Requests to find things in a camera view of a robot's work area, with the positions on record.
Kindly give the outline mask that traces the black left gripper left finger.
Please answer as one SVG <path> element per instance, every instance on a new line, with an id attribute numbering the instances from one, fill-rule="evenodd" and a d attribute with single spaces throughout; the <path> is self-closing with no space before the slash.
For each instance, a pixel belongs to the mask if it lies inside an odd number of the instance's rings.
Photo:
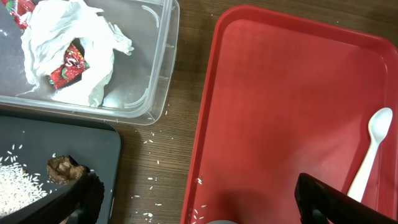
<path id="1" fill-rule="evenodd" d="M 104 199 L 104 183 L 94 173 L 85 174 L 58 191 L 4 217 L 1 224 L 95 224 Z"/>

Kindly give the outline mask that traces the white rice pile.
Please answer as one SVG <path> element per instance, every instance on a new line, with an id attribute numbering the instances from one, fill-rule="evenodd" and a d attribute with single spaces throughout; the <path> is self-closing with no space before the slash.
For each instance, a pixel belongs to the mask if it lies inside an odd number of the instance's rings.
<path id="1" fill-rule="evenodd" d="M 27 164 L 18 161 L 18 150 L 23 145 L 12 145 L 5 156 L 1 156 L 1 218 L 4 218 L 53 192 L 45 190 L 41 173 L 30 174 Z"/>

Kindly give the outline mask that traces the white plastic spoon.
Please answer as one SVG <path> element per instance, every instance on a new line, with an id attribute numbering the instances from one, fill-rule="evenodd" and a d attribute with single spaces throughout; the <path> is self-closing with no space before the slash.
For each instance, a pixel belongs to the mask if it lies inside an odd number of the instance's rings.
<path id="1" fill-rule="evenodd" d="M 392 117 L 393 112 L 390 108 L 381 108 L 375 112 L 369 120 L 369 148 L 347 193 L 348 197 L 357 202 L 361 202 L 363 199 L 374 160 L 376 158 L 380 144 L 388 134 L 392 123 Z"/>

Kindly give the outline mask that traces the dark brown food lump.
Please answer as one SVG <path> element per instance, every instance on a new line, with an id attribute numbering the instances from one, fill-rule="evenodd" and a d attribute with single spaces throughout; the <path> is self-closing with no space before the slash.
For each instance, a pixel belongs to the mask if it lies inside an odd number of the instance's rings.
<path id="1" fill-rule="evenodd" d="M 46 164 L 50 181 L 58 185 L 68 185 L 90 172 L 87 166 L 77 163 L 69 155 L 57 156 L 49 159 Z"/>

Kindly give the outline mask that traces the light blue bowl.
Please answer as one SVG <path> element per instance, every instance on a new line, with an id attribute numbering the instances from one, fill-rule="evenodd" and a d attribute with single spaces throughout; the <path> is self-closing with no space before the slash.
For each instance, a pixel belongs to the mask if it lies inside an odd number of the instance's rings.
<path id="1" fill-rule="evenodd" d="M 229 221 L 229 220 L 215 220 L 215 221 L 208 222 L 207 224 L 237 224 L 237 223 Z"/>

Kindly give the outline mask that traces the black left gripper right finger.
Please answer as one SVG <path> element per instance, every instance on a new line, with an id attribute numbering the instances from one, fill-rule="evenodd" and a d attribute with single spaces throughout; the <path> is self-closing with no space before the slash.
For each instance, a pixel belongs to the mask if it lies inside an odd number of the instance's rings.
<path id="1" fill-rule="evenodd" d="M 302 224 L 397 224 L 306 173 L 298 176 L 295 201 Z"/>

